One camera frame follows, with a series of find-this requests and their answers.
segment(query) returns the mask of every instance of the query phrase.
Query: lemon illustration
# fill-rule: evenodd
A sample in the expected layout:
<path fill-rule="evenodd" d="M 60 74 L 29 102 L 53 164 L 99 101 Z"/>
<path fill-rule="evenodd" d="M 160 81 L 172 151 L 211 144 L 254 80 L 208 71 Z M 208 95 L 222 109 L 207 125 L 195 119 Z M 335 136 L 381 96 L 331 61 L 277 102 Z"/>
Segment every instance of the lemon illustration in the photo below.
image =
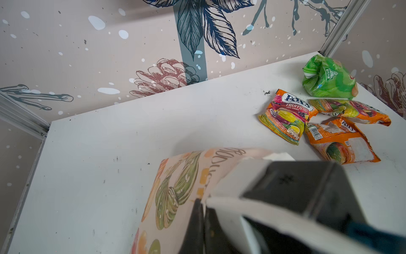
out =
<path fill-rule="evenodd" d="M 294 122 L 294 121 L 296 121 L 295 115 L 292 114 L 292 113 L 290 113 L 290 112 L 288 112 L 288 111 L 280 110 L 280 111 L 278 112 L 278 115 L 280 115 L 281 118 L 285 119 L 285 120 L 288 121 L 288 122 Z"/>
<path fill-rule="evenodd" d="M 290 128 L 291 128 L 292 130 L 296 131 L 297 134 L 300 133 L 300 129 L 299 129 L 298 127 L 296 127 L 296 126 L 294 126 L 294 125 L 291 125 Z"/>

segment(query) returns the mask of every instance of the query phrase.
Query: crumpled green bag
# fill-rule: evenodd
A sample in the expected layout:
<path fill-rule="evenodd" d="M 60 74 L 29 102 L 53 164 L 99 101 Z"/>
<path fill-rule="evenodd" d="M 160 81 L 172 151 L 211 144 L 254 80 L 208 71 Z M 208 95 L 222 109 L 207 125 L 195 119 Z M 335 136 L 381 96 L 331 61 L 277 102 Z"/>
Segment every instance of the crumpled green bag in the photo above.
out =
<path fill-rule="evenodd" d="M 355 78 L 337 60 L 315 55 L 303 72 L 303 87 L 311 96 L 352 99 L 358 94 Z"/>

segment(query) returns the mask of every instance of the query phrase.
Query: orange candy bag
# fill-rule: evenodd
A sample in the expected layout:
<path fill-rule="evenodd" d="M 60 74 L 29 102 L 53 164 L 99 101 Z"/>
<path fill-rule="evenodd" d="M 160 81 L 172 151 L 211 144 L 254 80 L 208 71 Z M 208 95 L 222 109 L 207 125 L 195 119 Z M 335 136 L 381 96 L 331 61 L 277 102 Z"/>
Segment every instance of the orange candy bag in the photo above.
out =
<path fill-rule="evenodd" d="M 378 123 L 385 126 L 391 124 L 391 120 L 387 114 L 364 103 L 353 100 L 316 99 L 309 100 L 309 104 L 317 108 L 320 113 L 333 117 L 345 117 L 354 123 Z"/>
<path fill-rule="evenodd" d="M 305 130 L 304 125 L 317 113 L 317 109 L 309 103 L 278 89 L 265 113 L 258 118 L 286 141 L 299 145 L 299 139 Z"/>
<path fill-rule="evenodd" d="M 340 164 L 380 161 L 366 136 L 348 119 L 339 118 L 327 124 L 307 124 L 305 132 L 310 144 L 329 161 Z"/>

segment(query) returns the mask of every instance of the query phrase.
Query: red flower illustration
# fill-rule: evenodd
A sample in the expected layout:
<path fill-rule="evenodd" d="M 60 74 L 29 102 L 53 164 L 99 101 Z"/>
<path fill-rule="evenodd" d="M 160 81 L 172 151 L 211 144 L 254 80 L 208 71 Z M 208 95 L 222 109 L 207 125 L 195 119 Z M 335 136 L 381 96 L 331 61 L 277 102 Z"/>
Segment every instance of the red flower illustration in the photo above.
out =
<path fill-rule="evenodd" d="M 148 73 L 143 71 L 136 73 L 138 78 L 134 84 L 137 85 L 137 89 L 130 91 L 130 94 L 138 98 L 199 82 L 199 76 L 192 66 L 174 59 L 162 58 L 156 66 L 148 68 Z"/>
<path fill-rule="evenodd" d="M 383 83 L 378 75 L 374 77 L 374 85 L 369 87 L 364 83 L 361 85 L 388 105 L 393 111 L 406 119 L 406 89 L 405 75 L 401 72 L 392 73 L 392 77 Z"/>

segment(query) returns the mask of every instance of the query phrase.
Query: dark blue leaf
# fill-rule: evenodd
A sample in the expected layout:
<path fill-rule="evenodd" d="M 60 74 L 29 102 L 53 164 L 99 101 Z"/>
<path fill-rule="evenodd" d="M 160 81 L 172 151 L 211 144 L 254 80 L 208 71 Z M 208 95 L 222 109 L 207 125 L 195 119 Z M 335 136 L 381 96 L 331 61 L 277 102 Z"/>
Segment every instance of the dark blue leaf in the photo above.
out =
<path fill-rule="evenodd" d="M 207 44 L 217 53 L 239 58 L 235 33 L 219 6 L 212 0 L 205 0 L 202 10 L 203 36 Z"/>
<path fill-rule="evenodd" d="M 218 6 L 221 10 L 230 13 L 232 11 L 236 11 L 240 8 L 253 6 L 250 0 L 216 0 Z"/>
<path fill-rule="evenodd" d="M 192 54 L 203 36 L 201 0 L 182 0 L 178 13 L 177 29 L 180 40 Z"/>
<path fill-rule="evenodd" d="M 155 7 L 169 7 L 176 4 L 178 0 L 144 0 L 147 4 L 151 4 Z"/>

